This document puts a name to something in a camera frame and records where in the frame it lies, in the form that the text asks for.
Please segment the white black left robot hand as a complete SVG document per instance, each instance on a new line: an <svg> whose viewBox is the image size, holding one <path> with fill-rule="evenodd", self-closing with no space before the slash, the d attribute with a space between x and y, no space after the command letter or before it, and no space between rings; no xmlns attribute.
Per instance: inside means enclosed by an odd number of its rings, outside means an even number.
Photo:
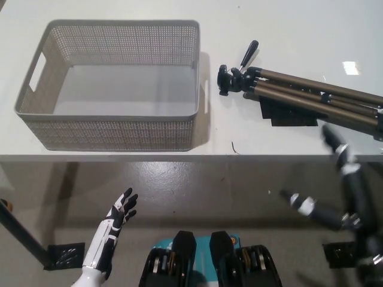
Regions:
<svg viewBox="0 0 383 287"><path fill-rule="evenodd" d="M120 232L132 217L136 215L134 207L138 195L128 188L112 205L105 218L100 222L83 261L83 267L106 273L112 264L114 251Z"/></svg>

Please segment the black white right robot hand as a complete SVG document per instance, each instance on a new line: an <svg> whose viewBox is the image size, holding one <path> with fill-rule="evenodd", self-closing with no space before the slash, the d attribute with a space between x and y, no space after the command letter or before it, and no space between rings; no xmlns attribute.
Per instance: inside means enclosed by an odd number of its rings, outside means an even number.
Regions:
<svg viewBox="0 0 383 287"><path fill-rule="evenodd" d="M279 194L299 214L333 231L348 230L354 235L354 262L363 286L382 286L382 225L362 165L350 145L328 124L321 128L331 149L341 180L345 211L337 212L310 196L282 189Z"/></svg>

